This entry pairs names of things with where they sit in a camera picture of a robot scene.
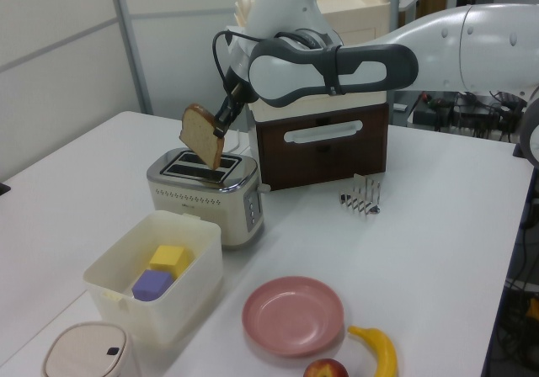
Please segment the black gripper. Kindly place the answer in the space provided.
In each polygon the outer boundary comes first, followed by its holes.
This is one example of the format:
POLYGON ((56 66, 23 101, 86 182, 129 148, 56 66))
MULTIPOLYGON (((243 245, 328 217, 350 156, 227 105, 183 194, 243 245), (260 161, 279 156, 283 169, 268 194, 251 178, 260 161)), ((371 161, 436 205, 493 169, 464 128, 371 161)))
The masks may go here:
POLYGON ((243 110, 244 104, 258 100, 258 95, 247 80, 242 79, 231 67, 226 73, 227 96, 214 116, 214 135, 223 138, 231 124, 243 110))

